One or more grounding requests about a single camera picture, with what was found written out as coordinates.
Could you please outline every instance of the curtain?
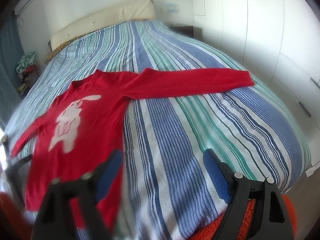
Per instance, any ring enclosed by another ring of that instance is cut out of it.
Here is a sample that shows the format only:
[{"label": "curtain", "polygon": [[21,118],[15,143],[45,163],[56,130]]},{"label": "curtain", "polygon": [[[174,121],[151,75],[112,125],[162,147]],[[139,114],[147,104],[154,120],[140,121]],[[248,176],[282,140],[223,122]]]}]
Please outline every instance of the curtain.
[{"label": "curtain", "polygon": [[15,65],[23,54],[17,19],[12,13],[0,30],[0,129],[2,131],[21,102],[16,91],[21,82],[15,71]]}]

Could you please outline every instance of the pile of clothes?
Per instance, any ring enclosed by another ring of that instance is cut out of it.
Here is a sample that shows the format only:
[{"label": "pile of clothes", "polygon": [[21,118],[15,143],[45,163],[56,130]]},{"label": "pile of clothes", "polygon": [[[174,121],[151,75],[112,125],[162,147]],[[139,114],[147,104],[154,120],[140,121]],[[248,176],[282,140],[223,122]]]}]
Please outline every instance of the pile of clothes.
[{"label": "pile of clothes", "polygon": [[30,52],[28,55],[23,55],[16,65],[16,72],[19,79],[23,83],[17,88],[18,94],[21,96],[28,92],[39,78],[40,64],[36,60],[36,52]]}]

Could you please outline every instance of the mattress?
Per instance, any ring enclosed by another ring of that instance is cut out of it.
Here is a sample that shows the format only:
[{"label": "mattress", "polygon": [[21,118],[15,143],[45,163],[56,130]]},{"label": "mattress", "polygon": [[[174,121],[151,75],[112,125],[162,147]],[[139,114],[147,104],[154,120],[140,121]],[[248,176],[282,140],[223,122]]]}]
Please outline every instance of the mattress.
[{"label": "mattress", "polygon": [[[73,41],[50,61],[9,121],[9,147],[72,81],[96,69],[140,73],[147,67],[244,69],[156,20],[109,26]],[[119,239],[187,239],[225,210],[228,193],[204,167],[207,148],[249,179],[273,177],[282,192],[298,180],[310,162],[305,138],[281,100],[251,77],[253,87],[224,93],[130,102],[124,117]],[[35,140],[18,159],[32,153]],[[78,232],[87,237],[85,230]]]}]

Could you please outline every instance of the nightstand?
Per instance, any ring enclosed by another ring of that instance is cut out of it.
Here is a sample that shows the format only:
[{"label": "nightstand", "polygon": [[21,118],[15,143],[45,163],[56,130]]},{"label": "nightstand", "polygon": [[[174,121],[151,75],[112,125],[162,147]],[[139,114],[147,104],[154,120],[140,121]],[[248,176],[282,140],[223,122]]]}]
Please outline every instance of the nightstand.
[{"label": "nightstand", "polygon": [[176,33],[188,36],[190,38],[194,38],[193,26],[191,25],[172,24],[167,25],[167,27]]}]

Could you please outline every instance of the white bunny print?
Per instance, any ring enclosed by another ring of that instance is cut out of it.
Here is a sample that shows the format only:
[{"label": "white bunny print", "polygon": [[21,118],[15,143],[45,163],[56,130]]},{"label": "white bunny print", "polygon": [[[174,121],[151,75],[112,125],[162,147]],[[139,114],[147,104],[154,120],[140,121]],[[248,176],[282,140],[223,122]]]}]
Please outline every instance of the white bunny print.
[{"label": "white bunny print", "polygon": [[77,137],[77,128],[81,122],[80,112],[84,100],[93,101],[101,98],[100,95],[92,95],[72,102],[59,116],[57,117],[57,126],[54,130],[54,135],[51,139],[49,151],[59,141],[63,141],[63,152],[68,153],[74,148],[74,141]]}]

